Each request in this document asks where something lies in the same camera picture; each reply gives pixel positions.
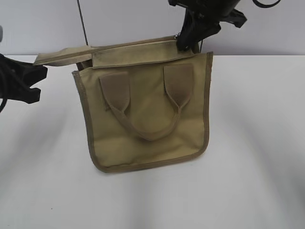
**bag handle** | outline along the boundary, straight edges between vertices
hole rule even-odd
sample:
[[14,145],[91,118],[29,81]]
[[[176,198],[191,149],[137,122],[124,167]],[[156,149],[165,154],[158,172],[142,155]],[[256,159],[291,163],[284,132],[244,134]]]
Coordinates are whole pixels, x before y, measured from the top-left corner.
[[127,72],[111,73],[100,77],[102,92],[115,117],[126,129],[148,141],[168,136],[177,126],[181,110],[190,101],[193,91],[193,65],[174,64],[163,68],[167,98],[172,102],[174,116],[169,126],[156,132],[138,130],[125,114],[130,104],[130,84]]

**white wall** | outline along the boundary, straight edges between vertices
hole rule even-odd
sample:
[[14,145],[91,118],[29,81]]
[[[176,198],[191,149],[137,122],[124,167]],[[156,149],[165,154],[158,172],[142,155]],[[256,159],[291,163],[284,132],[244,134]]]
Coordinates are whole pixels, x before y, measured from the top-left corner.
[[0,53],[36,54],[85,45],[76,0],[0,0]]
[[[76,0],[0,0],[4,27],[1,53],[35,54],[84,45]],[[275,0],[262,0],[271,3]],[[184,9],[167,0],[80,0],[91,45],[108,45],[177,34]],[[303,0],[282,0],[260,9],[252,0],[237,7],[248,22],[237,29],[222,23],[222,31],[206,39],[204,51],[224,55],[305,54]]]

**bag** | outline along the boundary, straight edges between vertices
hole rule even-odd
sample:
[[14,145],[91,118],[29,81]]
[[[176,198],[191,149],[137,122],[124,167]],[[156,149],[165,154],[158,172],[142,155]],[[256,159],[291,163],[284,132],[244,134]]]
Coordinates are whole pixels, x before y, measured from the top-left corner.
[[179,52],[174,37],[39,55],[73,72],[95,166],[104,172],[198,157],[209,141],[213,54]]

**white surface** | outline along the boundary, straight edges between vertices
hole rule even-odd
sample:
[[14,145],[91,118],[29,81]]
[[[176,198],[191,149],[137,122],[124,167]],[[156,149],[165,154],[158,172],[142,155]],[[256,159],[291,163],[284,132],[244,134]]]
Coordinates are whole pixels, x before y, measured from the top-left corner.
[[[34,60],[34,57],[17,57]],[[0,114],[0,228],[303,229],[305,56],[216,56],[197,160],[104,174],[71,72]]]
[[76,0],[0,0],[2,54],[37,54],[83,46]]
[[[261,0],[273,3],[276,0]],[[175,35],[181,31],[184,9],[167,0],[81,0],[88,41],[95,46]],[[248,18],[241,28],[221,23],[219,34],[203,49],[217,55],[305,54],[304,0],[283,0],[261,9],[241,0],[237,9]]]

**bag flap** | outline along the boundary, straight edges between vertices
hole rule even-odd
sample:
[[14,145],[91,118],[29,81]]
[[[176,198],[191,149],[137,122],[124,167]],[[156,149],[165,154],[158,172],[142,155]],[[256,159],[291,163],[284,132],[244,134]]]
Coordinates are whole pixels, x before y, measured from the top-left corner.
[[85,45],[77,48],[66,48],[58,52],[39,54],[34,65],[65,66],[87,61],[92,58],[92,50],[94,48]]
[[141,43],[106,49],[92,54],[93,68],[168,62],[194,56],[192,50],[178,51],[176,40]]

